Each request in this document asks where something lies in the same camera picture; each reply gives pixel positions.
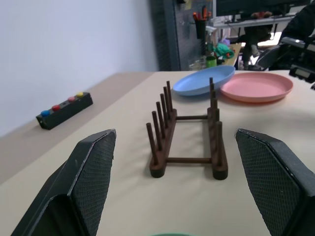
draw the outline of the dark pegboard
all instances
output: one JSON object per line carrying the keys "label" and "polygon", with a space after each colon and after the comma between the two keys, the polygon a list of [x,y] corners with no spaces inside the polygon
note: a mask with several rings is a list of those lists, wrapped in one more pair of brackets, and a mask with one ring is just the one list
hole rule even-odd
{"label": "dark pegboard", "polygon": [[160,71],[188,70],[190,59],[202,55],[192,14],[202,6],[212,12],[211,0],[191,0],[191,8],[177,0],[149,0]]}

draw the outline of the desk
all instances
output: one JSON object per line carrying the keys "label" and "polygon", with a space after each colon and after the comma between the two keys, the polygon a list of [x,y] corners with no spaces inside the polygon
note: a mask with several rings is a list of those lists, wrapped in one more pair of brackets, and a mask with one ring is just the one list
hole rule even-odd
{"label": "desk", "polygon": [[289,13],[286,17],[280,18],[265,18],[265,19],[258,19],[258,20],[247,20],[242,22],[235,22],[226,24],[225,22],[214,22],[213,27],[219,29],[227,29],[227,28],[239,28],[239,27],[248,27],[248,26],[263,26],[263,25],[274,25],[284,22],[289,22],[295,16],[295,13]]}
{"label": "desk", "polygon": [[[281,139],[315,171],[311,148],[315,136],[315,92],[310,90],[309,84],[292,78],[292,93],[277,103],[247,106],[220,98],[228,178],[214,180],[211,169],[204,166],[167,166],[165,176],[152,178],[148,171],[150,144],[145,124],[152,122],[151,111],[166,81],[173,85],[190,73],[119,74],[114,80],[108,79],[110,87],[105,86],[108,80],[98,85],[100,89],[92,93],[94,105],[55,129],[41,130],[33,122],[15,132],[16,143],[6,148],[6,155],[0,149],[1,161],[10,162],[11,170],[17,171],[0,185],[1,235],[7,236],[13,231],[47,177],[69,157],[78,141],[109,128],[117,130],[115,159],[97,235],[149,236],[178,231],[196,236],[269,235],[249,191],[234,134],[237,128],[245,128]],[[288,76],[287,71],[274,73]],[[110,90],[115,91],[112,96],[120,95],[108,104],[110,98],[106,95]],[[205,114],[209,104],[209,100],[173,95],[173,105],[180,116]],[[203,123],[178,124],[170,156],[208,155],[203,136]],[[4,137],[0,143],[10,138],[12,136]],[[38,144],[43,143],[41,140],[47,145],[37,152]],[[23,147],[28,152],[27,157],[23,153],[13,155],[19,153],[12,148],[18,149],[23,141],[28,142],[28,146]],[[23,159],[32,155],[32,161],[25,164]]]}
{"label": "desk", "polygon": [[232,57],[230,59],[226,59],[225,62],[223,63],[223,65],[235,65],[235,63],[238,61],[238,56],[240,54],[242,44],[241,43],[231,44],[230,48],[234,49],[234,51],[235,51],[234,57]]}

